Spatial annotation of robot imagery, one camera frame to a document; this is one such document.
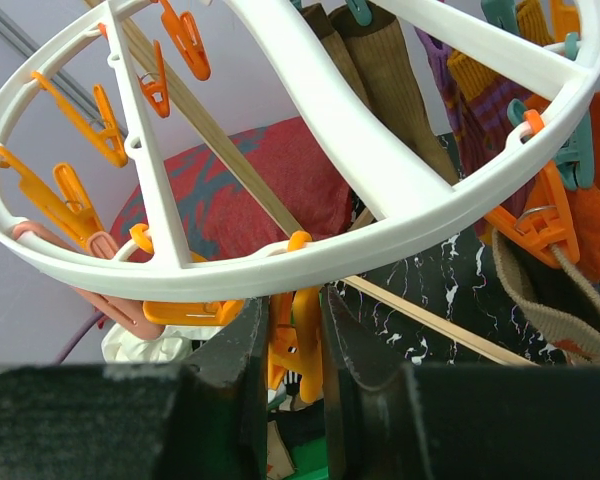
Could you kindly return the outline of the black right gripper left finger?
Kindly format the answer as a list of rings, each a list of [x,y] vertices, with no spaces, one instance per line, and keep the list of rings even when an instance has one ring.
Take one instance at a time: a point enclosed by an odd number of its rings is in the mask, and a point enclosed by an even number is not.
[[[0,479],[262,479],[269,302],[187,359],[0,367]]]

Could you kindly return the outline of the orange clothes clip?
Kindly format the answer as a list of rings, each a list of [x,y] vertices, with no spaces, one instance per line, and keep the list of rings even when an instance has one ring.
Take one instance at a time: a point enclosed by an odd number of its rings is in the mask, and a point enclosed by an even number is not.
[[[276,390],[288,371],[298,373],[305,403],[318,400],[323,387],[320,290],[275,294],[269,304],[267,386]]]

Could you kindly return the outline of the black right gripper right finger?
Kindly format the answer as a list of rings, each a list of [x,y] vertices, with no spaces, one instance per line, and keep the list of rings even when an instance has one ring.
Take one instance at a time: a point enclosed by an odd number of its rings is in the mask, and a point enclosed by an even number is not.
[[[416,366],[321,298],[333,479],[600,479],[600,367]]]

